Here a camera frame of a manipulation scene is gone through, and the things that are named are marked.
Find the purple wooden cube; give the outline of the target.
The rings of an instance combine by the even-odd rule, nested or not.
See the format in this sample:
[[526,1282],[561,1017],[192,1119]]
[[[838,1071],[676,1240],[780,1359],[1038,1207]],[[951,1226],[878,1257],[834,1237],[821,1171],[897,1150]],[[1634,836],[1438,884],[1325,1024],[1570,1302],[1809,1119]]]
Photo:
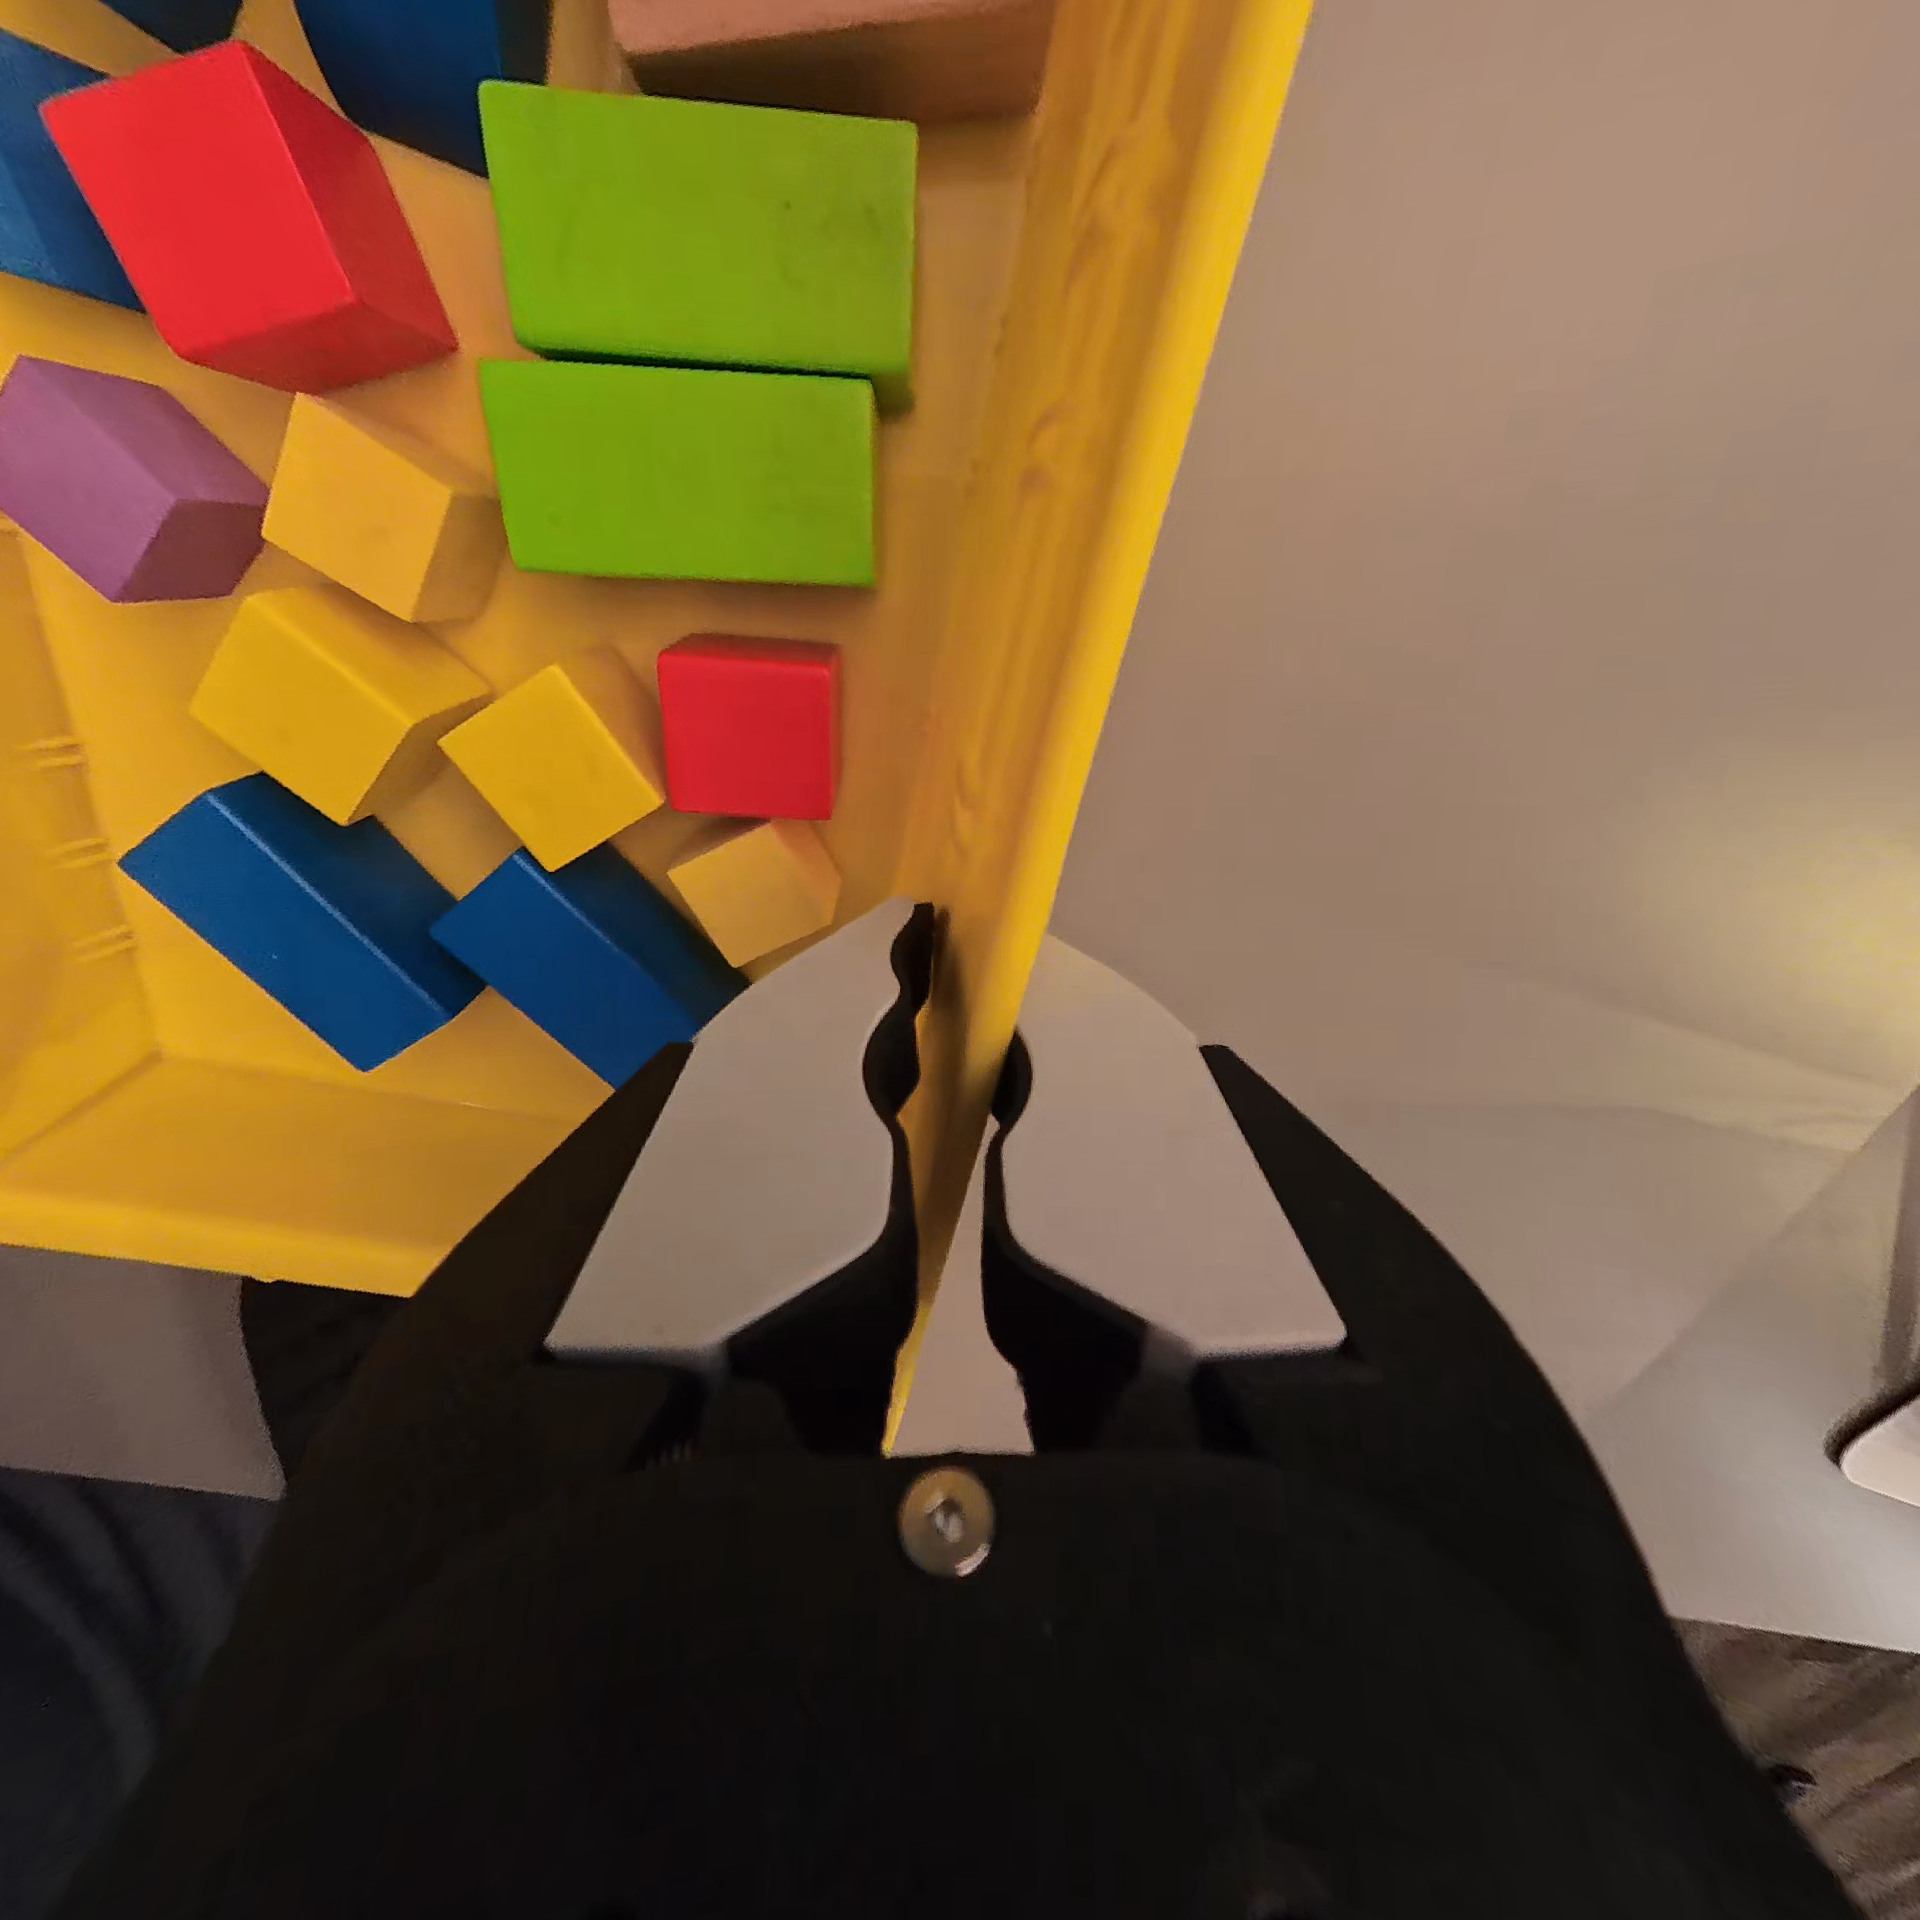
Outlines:
[[267,483],[173,394],[16,356],[3,514],[108,603],[214,602],[264,548]]

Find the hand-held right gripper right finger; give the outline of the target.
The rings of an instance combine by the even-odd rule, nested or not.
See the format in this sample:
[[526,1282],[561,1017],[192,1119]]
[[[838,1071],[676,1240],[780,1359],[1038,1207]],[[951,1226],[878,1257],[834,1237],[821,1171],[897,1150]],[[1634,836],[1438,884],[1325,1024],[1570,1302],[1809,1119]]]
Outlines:
[[1019,1252],[1195,1360],[1343,1343],[1182,1019],[1048,934],[1018,1038],[1027,1072],[996,1142]]

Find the blue wooden half cylinder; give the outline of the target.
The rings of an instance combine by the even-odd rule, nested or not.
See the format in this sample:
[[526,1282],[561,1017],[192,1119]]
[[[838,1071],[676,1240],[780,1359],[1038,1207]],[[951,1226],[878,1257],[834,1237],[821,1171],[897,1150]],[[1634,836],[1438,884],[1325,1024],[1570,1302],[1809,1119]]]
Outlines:
[[339,111],[487,178],[479,88],[544,82],[552,3],[296,3]]

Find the yellow plastic bin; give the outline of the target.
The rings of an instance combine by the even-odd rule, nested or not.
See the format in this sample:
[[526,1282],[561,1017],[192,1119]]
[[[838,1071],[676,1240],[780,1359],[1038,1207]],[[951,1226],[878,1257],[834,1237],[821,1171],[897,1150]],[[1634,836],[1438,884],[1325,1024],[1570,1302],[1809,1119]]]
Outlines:
[[[523,573],[504,690],[694,631],[844,654],[839,914],[951,914],[904,1128],[922,1292],[1041,949],[1308,4],[1062,4],[1036,121],[922,137],[880,586]],[[110,603],[6,523],[6,1463],[265,1495],[237,1281],[412,1292],[607,1086],[487,993],[354,1068],[117,856],[245,774],[189,715],[237,593]]]

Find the natural wooden rectangular block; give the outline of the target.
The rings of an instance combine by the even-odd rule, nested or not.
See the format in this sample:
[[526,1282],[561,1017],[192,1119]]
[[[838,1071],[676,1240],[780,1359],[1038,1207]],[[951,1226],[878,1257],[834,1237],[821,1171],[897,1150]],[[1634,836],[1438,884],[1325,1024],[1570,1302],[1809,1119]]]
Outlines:
[[641,92],[903,117],[1019,117],[1045,80],[1056,3],[608,3]]

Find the green rectangular wooden block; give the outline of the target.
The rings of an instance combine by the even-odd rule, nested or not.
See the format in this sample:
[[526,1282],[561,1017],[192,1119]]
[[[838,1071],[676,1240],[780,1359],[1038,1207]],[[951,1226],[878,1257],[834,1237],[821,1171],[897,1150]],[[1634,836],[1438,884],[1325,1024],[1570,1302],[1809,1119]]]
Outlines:
[[875,586],[869,380],[491,356],[479,394],[521,570]]
[[521,349],[913,406],[914,122],[512,80],[476,99]]

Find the blue rectangular wooden block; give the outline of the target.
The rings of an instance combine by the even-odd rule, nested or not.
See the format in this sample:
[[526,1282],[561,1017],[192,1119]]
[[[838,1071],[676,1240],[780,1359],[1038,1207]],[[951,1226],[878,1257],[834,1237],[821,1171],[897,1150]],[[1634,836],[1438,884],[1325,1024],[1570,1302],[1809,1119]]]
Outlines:
[[611,847],[512,852],[430,936],[608,1088],[686,1045],[750,980]]
[[117,869],[350,1068],[392,1062],[483,993],[434,934],[450,893],[388,826],[336,825],[267,774],[201,792]]

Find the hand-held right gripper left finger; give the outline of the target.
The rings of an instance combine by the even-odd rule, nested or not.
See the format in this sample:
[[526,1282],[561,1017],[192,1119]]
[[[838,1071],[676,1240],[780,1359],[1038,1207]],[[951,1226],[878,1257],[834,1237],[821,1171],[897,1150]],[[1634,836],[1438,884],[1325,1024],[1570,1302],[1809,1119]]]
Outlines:
[[747,1368],[742,1339],[872,1341],[914,1322],[903,1111],[919,1083],[932,905],[884,900],[697,1038],[547,1335],[552,1355]]

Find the red wooden cube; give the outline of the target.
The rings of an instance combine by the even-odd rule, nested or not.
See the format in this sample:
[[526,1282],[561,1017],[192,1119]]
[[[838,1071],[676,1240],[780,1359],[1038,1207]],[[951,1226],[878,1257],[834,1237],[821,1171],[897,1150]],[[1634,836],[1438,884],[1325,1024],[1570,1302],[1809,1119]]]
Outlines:
[[681,636],[653,662],[667,800],[686,816],[828,821],[841,779],[841,652]]
[[39,106],[181,360],[325,394],[458,341],[370,137],[240,37]]

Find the instruction sheet stand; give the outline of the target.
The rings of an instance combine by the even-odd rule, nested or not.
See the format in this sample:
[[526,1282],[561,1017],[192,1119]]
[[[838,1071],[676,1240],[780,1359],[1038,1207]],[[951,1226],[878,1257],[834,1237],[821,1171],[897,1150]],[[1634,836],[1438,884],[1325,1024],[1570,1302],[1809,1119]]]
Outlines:
[[1916,1384],[1916,1096],[1587,1415],[1667,1612],[1918,1647],[1916,1507],[1840,1468]]

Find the yellow wooden cube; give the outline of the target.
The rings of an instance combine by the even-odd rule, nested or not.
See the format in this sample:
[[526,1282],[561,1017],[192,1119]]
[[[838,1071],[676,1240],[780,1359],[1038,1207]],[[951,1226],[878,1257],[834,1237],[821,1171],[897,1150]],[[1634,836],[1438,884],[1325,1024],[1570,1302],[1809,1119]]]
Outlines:
[[608,643],[497,693],[440,751],[548,871],[669,801],[653,700]]
[[476,618],[506,537],[491,479],[325,395],[291,400],[264,514],[291,559],[417,624]]
[[667,883],[734,969],[828,930],[841,900],[819,829],[793,819],[709,826],[669,863]]
[[412,801],[491,685],[419,624],[339,586],[245,593],[190,720],[336,825]]

